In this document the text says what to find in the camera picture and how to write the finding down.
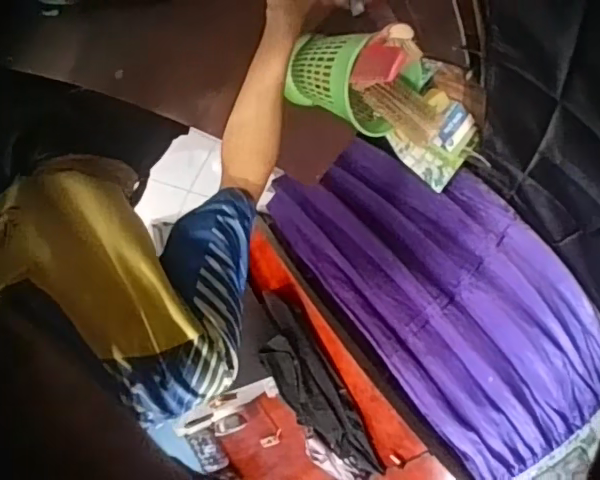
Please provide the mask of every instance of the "floor tile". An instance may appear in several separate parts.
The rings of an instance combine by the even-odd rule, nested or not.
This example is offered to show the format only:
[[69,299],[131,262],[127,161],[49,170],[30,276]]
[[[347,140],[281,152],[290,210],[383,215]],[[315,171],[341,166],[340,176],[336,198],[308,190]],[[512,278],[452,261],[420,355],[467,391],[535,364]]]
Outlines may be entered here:
[[189,190],[218,140],[191,129],[176,138],[151,169],[151,179]]
[[207,201],[209,197],[204,195],[198,195],[194,192],[189,192],[184,199],[184,204],[182,205],[182,209],[180,210],[180,215],[185,215],[189,213],[191,210],[198,208],[204,202]]
[[136,213],[146,225],[157,219],[177,218],[186,196],[186,190],[149,180]]
[[217,145],[209,154],[202,171],[190,189],[193,193],[209,197],[220,188],[220,177],[222,175],[220,148],[220,145]]

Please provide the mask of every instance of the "person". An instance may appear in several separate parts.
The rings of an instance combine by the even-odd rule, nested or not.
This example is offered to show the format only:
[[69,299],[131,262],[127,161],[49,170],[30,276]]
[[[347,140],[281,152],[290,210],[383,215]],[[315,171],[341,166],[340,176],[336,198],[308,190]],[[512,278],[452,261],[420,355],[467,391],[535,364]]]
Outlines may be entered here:
[[49,158],[0,195],[0,302],[27,310],[147,428],[236,377],[254,202],[278,156],[287,64],[320,2],[342,3],[268,0],[220,190],[176,222],[159,258],[129,202],[137,176],[115,158]]

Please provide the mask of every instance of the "green plastic basket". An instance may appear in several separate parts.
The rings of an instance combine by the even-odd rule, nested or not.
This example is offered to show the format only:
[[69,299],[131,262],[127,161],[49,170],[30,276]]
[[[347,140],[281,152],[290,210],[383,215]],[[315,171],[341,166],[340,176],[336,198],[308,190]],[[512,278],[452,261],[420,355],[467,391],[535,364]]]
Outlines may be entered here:
[[297,105],[318,105],[370,137],[381,137],[391,124],[369,108],[349,87],[358,54],[372,35],[337,37],[305,35],[296,43],[285,85],[285,97]]

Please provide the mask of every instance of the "purple cloth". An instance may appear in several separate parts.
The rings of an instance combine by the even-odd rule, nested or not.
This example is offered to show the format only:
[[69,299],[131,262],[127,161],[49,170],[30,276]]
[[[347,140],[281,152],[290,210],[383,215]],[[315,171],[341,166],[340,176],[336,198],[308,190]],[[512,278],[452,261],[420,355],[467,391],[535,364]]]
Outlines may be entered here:
[[288,177],[275,223],[478,478],[509,478],[600,408],[600,316],[480,180],[435,194],[356,141],[320,185]]

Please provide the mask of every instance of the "striped sleeve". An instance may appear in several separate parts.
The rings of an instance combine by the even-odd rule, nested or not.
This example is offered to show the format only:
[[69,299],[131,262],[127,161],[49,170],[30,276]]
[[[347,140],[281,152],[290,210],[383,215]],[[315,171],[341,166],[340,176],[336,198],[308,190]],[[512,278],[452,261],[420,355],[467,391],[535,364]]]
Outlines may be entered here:
[[181,416],[226,390],[238,372],[251,200],[224,189],[173,227],[160,263],[199,335],[147,358],[117,359],[122,399],[147,425]]

